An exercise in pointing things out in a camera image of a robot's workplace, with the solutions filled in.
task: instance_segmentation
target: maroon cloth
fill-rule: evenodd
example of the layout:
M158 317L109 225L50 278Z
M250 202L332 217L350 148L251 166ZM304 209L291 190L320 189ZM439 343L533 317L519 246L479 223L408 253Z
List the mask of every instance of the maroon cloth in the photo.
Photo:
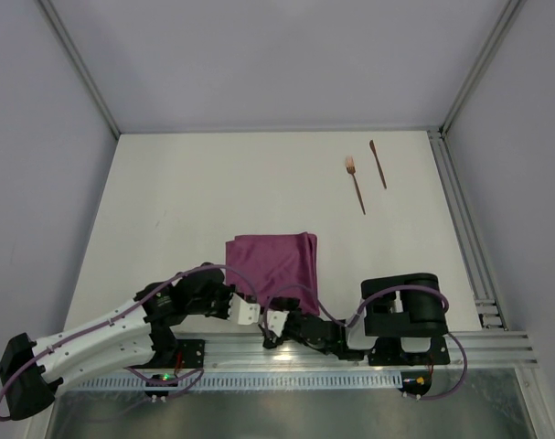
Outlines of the maroon cloth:
M317 237L311 233L299 235L241 235L226 243L226 264L245 274L258 293L258 303L264 306L267 297L279 288L302 284L317 294ZM235 273L226 272L227 284L237 291L251 295L248 285ZM313 296L301 288L290 288L279 297L300 300L305 313L319 315Z

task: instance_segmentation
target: perforated metal strip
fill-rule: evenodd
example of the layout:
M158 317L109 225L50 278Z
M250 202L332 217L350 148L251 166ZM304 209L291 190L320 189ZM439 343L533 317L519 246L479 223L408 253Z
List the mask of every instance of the perforated metal strip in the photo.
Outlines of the perforated metal strip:
M180 388L192 382L183 381ZM206 372L193 391L317 391L333 389L396 389L398 371L357 372ZM86 381L72 391L137 391L152 389L126 373Z

